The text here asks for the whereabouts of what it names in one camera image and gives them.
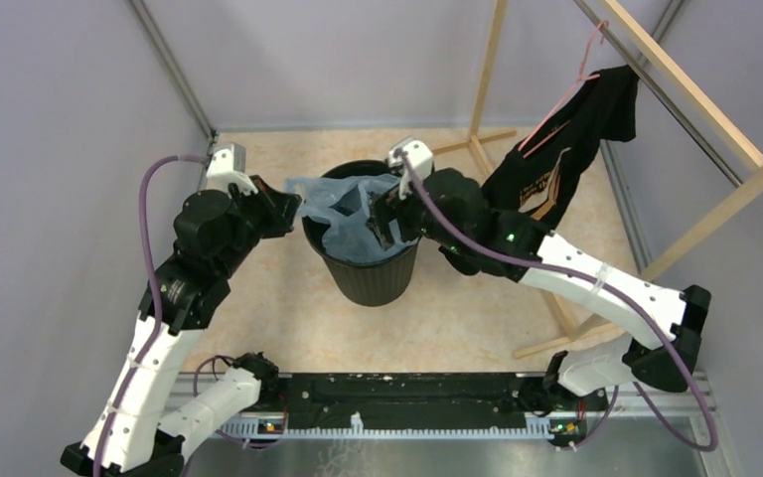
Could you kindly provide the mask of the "light blue plastic trash bag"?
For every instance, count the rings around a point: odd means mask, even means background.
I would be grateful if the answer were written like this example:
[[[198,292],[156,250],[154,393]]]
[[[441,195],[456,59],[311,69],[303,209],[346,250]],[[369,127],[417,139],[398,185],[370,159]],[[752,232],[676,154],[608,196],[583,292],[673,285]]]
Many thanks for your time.
[[[416,239],[405,241],[397,221],[390,223],[393,245],[384,249],[367,226],[371,201],[391,188],[399,179],[391,174],[352,176],[343,179],[289,177],[285,191],[302,198],[297,215],[321,225],[323,250],[349,263],[369,264],[393,257]]]

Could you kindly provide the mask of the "black plastic trash bin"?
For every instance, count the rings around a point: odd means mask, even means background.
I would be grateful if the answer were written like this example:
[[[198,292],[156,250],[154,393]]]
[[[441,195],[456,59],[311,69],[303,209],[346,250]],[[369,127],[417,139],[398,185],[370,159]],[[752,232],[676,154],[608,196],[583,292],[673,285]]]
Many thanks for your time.
[[[340,292],[353,303],[365,307],[384,306],[406,291],[415,267],[418,241],[385,260],[355,264],[326,253],[322,236],[328,225],[308,218],[303,218],[301,224],[308,244],[323,260]]]

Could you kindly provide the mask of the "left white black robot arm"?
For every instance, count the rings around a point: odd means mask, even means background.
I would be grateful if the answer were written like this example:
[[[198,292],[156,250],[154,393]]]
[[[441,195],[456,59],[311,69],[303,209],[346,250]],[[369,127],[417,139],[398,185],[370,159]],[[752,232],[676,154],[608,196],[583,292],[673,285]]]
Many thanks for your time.
[[[172,254],[149,280],[134,336],[113,392],[93,429],[68,445],[61,463],[78,476],[180,476],[195,451],[233,415],[267,410],[279,395],[277,367],[258,353],[173,412],[178,374],[229,296],[229,281],[263,239],[293,230],[296,194],[251,178],[189,196],[173,222]]]

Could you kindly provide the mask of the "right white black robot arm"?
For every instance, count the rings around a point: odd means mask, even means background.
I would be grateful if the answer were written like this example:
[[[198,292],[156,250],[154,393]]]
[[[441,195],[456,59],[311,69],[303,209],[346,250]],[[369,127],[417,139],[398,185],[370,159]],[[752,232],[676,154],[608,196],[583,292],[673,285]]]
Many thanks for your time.
[[[474,272],[507,278],[563,297],[622,330],[609,342],[559,352],[542,383],[545,401],[569,409],[601,388],[639,383],[683,393],[692,376],[711,300],[697,285],[658,286],[572,245],[525,213],[491,207],[480,186],[455,169],[422,183],[419,195],[398,183],[374,194],[368,227],[384,247],[397,235],[431,239]]]

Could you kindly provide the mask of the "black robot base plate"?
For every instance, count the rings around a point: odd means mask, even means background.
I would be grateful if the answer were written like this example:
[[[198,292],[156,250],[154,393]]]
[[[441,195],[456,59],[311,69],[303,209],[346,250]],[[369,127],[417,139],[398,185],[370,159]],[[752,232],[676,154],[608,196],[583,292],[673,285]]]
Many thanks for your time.
[[[287,419],[290,430],[522,428],[532,417],[574,411],[580,399],[539,374],[296,373],[267,385],[248,412]]]

